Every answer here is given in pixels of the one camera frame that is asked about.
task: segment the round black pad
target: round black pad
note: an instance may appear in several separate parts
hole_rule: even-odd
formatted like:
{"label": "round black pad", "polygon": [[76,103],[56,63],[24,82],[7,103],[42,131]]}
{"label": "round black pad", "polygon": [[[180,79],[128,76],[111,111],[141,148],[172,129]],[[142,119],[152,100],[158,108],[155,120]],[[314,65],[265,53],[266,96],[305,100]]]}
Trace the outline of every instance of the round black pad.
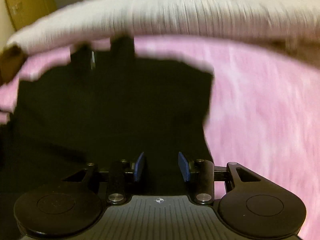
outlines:
{"label": "round black pad", "polygon": [[306,208],[289,191],[266,185],[259,190],[255,182],[231,190],[219,202],[218,213],[233,230],[249,238],[282,238],[301,228]]}
{"label": "round black pad", "polygon": [[69,195],[51,194],[38,201],[38,209],[47,214],[62,214],[68,212],[75,205],[75,201]]}
{"label": "round black pad", "polygon": [[91,226],[101,212],[100,198],[78,182],[42,186],[14,205],[20,229],[31,237],[74,235]]}
{"label": "round black pad", "polygon": [[257,195],[247,200],[247,208],[256,215],[271,217],[279,214],[283,210],[283,204],[281,200],[276,197]]}

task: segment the pink blanket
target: pink blanket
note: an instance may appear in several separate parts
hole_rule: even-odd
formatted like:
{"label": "pink blanket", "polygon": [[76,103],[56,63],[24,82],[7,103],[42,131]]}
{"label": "pink blanket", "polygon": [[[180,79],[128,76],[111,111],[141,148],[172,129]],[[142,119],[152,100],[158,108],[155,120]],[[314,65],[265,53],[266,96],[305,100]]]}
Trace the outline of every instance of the pink blanket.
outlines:
{"label": "pink blanket", "polygon": [[[109,41],[94,46],[106,48]],[[141,56],[182,59],[214,70],[205,136],[215,164],[238,162],[295,193],[308,213],[299,235],[317,240],[320,71],[265,49],[220,39],[139,37],[135,47]],[[0,88],[0,107],[14,109],[18,78],[36,79],[52,65],[69,60],[69,47],[30,57],[18,77]],[[223,194],[217,184],[216,198]]]}

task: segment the black fabric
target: black fabric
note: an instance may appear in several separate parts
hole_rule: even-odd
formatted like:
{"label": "black fabric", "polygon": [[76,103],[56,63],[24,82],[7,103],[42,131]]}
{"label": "black fabric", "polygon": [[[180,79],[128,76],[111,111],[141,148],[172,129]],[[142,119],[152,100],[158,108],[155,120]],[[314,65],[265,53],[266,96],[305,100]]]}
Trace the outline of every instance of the black fabric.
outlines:
{"label": "black fabric", "polygon": [[96,51],[95,68],[91,57],[84,46],[70,64],[20,82],[14,115],[2,131],[2,194],[61,179],[87,162],[108,167],[142,151],[146,193],[184,194],[178,152],[211,160],[203,122],[212,75],[183,62],[135,57],[128,37]]}

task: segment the ribbed plastic surface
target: ribbed plastic surface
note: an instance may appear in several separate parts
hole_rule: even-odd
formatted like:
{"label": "ribbed plastic surface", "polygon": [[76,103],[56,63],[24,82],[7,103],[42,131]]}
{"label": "ribbed plastic surface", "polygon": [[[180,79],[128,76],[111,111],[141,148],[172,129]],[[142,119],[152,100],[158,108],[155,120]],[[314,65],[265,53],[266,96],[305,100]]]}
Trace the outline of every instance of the ribbed plastic surface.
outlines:
{"label": "ribbed plastic surface", "polygon": [[211,208],[194,205],[187,196],[134,196],[128,204],[109,207],[95,226],[69,239],[247,240],[226,228]]}

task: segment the metal screw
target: metal screw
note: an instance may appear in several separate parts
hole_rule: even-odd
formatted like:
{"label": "metal screw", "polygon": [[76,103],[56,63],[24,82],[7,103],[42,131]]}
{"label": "metal screw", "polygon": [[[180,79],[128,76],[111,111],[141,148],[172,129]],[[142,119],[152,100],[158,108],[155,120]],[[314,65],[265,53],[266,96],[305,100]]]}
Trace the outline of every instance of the metal screw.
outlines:
{"label": "metal screw", "polygon": [[112,202],[119,202],[124,199],[124,196],[119,193],[114,193],[114,194],[109,195],[108,199]]}
{"label": "metal screw", "polygon": [[196,196],[196,199],[203,203],[211,200],[211,198],[212,198],[211,195],[207,193],[201,193]]}

